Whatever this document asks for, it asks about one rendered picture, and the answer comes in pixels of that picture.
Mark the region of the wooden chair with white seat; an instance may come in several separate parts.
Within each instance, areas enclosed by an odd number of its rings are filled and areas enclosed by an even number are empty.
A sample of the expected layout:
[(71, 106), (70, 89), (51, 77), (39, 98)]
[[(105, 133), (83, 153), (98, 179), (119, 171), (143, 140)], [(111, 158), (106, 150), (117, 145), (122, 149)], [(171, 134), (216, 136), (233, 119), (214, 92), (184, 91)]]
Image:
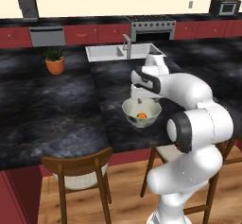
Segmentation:
[(67, 224), (66, 194), (97, 188), (106, 224), (112, 224), (109, 204), (112, 203), (107, 168), (112, 156), (110, 146), (81, 158), (42, 157), (43, 166), (53, 173), (59, 184), (61, 224)]

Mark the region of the steel cooker with hob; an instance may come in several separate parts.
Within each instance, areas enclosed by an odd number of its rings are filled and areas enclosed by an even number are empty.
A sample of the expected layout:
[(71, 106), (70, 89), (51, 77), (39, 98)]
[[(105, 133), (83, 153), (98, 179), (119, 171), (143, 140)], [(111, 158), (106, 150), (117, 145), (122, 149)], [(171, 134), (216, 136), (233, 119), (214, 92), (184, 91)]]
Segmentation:
[(176, 20), (167, 15), (128, 15), (133, 42), (173, 40)]

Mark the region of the dark grey coffee machine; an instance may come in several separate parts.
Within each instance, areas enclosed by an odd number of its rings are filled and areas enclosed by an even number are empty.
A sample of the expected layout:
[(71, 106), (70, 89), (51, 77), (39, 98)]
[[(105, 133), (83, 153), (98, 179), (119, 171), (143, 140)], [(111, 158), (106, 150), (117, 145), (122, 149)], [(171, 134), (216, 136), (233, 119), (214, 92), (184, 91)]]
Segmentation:
[(18, 3), (24, 20), (37, 21), (39, 19), (37, 0), (18, 0)]

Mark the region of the wooden stool with white seat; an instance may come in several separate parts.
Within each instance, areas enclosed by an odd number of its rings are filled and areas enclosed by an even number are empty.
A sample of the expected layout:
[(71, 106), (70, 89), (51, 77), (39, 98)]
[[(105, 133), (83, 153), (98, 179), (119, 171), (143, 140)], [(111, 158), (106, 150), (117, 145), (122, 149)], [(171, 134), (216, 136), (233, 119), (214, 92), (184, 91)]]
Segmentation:
[[(157, 209), (147, 224), (192, 224), (186, 214), (204, 212), (202, 224), (208, 224), (218, 172), (223, 165), (220, 151), (209, 145), (189, 153), (180, 153), (174, 146), (151, 150), (140, 197), (146, 188), (160, 196)], [(206, 203), (184, 208), (185, 202), (210, 183)]]

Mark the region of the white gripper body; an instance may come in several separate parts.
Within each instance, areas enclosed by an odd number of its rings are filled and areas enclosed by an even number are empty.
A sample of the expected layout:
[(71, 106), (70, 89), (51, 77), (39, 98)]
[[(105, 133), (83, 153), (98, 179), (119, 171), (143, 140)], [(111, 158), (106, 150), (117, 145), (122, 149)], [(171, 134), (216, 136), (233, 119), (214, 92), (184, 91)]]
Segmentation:
[(130, 87), (130, 97), (136, 101), (138, 98), (140, 98), (142, 102), (144, 99), (147, 99), (147, 98), (160, 98), (159, 95), (154, 94), (144, 88), (137, 88), (134, 85), (131, 85)]

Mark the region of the white bowl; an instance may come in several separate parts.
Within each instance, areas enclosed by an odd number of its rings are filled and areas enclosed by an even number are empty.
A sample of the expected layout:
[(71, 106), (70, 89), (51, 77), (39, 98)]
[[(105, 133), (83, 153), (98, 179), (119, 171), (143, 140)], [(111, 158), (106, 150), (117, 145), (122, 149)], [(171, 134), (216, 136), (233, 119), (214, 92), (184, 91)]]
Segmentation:
[[(151, 126), (162, 111), (162, 107), (155, 100), (147, 98), (142, 104), (138, 104), (132, 98), (127, 99), (123, 105), (122, 110), (126, 115), (127, 120), (136, 128), (146, 128)], [(143, 112), (147, 118), (136, 117), (137, 113)]]

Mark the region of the black microwave oven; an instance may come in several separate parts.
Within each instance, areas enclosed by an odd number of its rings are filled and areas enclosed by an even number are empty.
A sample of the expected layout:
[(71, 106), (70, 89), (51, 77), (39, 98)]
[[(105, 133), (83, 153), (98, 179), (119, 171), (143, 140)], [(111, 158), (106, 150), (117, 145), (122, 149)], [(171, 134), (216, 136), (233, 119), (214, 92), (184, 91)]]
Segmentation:
[(216, 17), (236, 16), (240, 6), (240, 0), (211, 0), (209, 13)]

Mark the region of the red island cabinet panel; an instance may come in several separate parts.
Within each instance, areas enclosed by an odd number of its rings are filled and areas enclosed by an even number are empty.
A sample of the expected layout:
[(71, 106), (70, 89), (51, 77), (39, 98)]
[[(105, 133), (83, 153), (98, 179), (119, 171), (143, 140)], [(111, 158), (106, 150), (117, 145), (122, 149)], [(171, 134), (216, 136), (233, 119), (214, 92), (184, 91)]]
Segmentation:
[(0, 171), (0, 224), (37, 224), (42, 173), (38, 166)]

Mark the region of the grey dishwasher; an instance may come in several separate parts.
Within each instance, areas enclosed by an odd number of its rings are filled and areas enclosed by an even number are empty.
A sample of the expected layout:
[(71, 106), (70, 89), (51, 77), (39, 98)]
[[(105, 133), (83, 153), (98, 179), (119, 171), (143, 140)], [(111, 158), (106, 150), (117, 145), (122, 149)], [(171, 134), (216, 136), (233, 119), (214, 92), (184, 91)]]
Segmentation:
[(34, 47), (65, 45), (63, 26), (31, 26), (29, 32)]

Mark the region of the grey sink tap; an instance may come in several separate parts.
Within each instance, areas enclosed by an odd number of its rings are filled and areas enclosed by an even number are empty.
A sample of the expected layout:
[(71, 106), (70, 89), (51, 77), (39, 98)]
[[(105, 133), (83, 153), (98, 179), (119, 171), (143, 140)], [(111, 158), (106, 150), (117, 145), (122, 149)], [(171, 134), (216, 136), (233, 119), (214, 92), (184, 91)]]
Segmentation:
[(127, 59), (130, 60), (131, 58), (131, 39), (127, 34), (123, 34), (123, 37), (125, 39), (123, 50), (127, 51)]

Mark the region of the white double sink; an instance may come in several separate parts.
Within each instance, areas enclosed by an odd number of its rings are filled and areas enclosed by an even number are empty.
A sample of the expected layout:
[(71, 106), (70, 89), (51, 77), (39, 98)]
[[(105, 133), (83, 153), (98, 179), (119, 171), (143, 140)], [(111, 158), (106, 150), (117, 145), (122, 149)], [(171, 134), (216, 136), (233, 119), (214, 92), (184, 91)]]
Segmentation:
[(122, 44), (86, 46), (85, 50), (88, 62), (145, 59), (148, 53), (162, 53), (152, 43), (133, 44), (131, 46), (130, 57), (128, 57), (127, 51), (123, 49)]

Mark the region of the green plant in orange pot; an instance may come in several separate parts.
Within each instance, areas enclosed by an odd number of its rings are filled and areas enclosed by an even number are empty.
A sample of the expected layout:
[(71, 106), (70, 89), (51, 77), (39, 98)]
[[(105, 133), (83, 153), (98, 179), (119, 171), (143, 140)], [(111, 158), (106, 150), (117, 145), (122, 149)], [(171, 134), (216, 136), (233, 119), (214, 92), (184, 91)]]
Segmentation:
[(50, 74), (61, 75), (64, 72), (64, 56), (59, 47), (51, 47), (44, 50), (45, 64)]

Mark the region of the red base cupboards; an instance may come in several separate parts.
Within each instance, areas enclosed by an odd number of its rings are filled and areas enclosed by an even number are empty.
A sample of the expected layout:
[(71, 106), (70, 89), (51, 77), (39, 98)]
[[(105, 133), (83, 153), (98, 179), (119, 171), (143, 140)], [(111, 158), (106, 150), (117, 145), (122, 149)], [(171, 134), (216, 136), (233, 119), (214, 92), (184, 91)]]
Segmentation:
[(175, 40), (242, 36), (242, 19), (177, 22)]
[(122, 43), (123, 35), (130, 35), (130, 24), (65, 26), (64, 34), (67, 45)]
[(0, 48), (31, 46), (32, 41), (27, 27), (0, 27)]

